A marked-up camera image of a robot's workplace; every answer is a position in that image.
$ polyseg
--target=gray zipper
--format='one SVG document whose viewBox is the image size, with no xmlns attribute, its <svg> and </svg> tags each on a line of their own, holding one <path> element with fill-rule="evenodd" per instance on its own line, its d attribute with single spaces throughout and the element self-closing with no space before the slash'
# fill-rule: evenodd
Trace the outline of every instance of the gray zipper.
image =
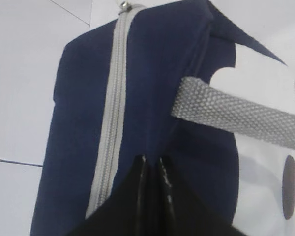
<svg viewBox="0 0 295 236">
<path fill-rule="evenodd" d="M 117 172 L 125 107 L 127 36 L 133 18 L 143 9 L 141 5 L 132 6 L 124 2 L 116 22 L 101 137 L 86 218 L 109 197 Z"/>
</svg>

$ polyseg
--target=navy fabric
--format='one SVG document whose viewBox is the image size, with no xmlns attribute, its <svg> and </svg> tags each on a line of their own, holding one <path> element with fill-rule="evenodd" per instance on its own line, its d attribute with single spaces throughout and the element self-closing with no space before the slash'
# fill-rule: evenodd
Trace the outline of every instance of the navy fabric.
<svg viewBox="0 0 295 236">
<path fill-rule="evenodd" d="M 31 236 L 62 236 L 84 221 L 115 23 L 81 35 L 64 49 Z M 128 36 L 125 117 L 113 190 L 137 154 L 153 165 L 167 153 L 197 196 L 232 222 L 239 178 L 234 135 L 170 113 L 181 77 L 199 76 L 209 83 L 219 68 L 235 66 L 235 42 L 277 59 L 207 0 L 138 13 Z"/>
<path fill-rule="evenodd" d="M 85 218 L 94 175 L 115 22 L 63 52 L 31 236 L 62 236 Z"/>
</svg>

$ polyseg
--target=brown dot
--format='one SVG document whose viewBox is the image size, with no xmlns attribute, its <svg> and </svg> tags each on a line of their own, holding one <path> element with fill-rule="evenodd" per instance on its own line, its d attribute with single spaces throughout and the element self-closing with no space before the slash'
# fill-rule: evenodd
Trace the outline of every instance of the brown dot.
<svg viewBox="0 0 295 236">
<path fill-rule="evenodd" d="M 288 156 L 285 161 L 282 181 L 282 204 L 286 220 L 293 216 L 295 207 L 295 160 Z"/>
</svg>

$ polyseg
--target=zipper pull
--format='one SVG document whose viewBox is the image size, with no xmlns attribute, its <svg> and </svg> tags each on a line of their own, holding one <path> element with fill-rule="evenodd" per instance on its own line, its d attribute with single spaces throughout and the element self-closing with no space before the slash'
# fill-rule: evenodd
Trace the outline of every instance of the zipper pull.
<svg viewBox="0 0 295 236">
<path fill-rule="evenodd" d="M 121 5 L 120 5 L 120 9 L 121 11 L 118 13 L 118 15 L 122 14 L 123 12 L 129 12 L 132 10 L 132 5 L 130 3 L 128 3 L 127 1 L 124 1 Z"/>
</svg>

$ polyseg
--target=gray strap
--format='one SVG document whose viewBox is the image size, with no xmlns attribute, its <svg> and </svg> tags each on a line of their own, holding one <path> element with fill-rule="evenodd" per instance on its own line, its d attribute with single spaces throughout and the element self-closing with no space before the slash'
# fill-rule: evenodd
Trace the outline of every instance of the gray strap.
<svg viewBox="0 0 295 236">
<path fill-rule="evenodd" d="M 295 150 L 295 115 L 220 92 L 184 77 L 172 116 Z"/>
</svg>

